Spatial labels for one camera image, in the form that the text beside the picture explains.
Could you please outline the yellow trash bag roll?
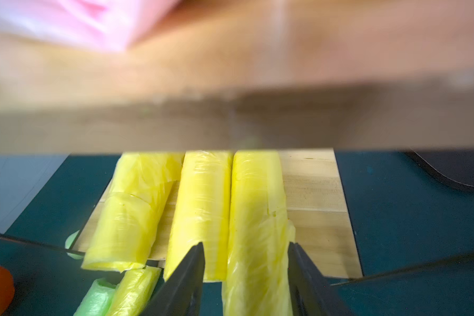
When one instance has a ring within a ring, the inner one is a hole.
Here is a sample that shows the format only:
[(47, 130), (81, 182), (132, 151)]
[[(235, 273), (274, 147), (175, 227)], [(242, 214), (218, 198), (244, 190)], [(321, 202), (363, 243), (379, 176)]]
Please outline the yellow trash bag roll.
[(186, 153), (163, 272), (165, 280), (199, 243), (204, 247), (204, 282), (225, 280), (232, 164), (230, 151)]
[(119, 283), (106, 315), (139, 315), (149, 302), (161, 275), (159, 267), (131, 269)]
[(122, 273), (146, 266), (183, 159), (182, 153), (121, 155), (83, 269)]
[(292, 315), (287, 251), (294, 235), (279, 153), (236, 152), (224, 315)]

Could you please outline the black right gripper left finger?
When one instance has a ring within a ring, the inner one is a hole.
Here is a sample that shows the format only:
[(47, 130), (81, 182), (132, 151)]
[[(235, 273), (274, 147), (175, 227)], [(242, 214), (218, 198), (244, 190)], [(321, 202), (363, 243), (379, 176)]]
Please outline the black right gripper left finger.
[(142, 315), (198, 315), (204, 280), (204, 246), (191, 247)]

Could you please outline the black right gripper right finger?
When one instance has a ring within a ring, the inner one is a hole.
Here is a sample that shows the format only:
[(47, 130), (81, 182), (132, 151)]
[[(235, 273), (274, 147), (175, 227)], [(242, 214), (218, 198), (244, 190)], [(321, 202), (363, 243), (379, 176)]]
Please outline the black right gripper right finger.
[(288, 246), (288, 284), (294, 316), (354, 314), (304, 249), (293, 242)]

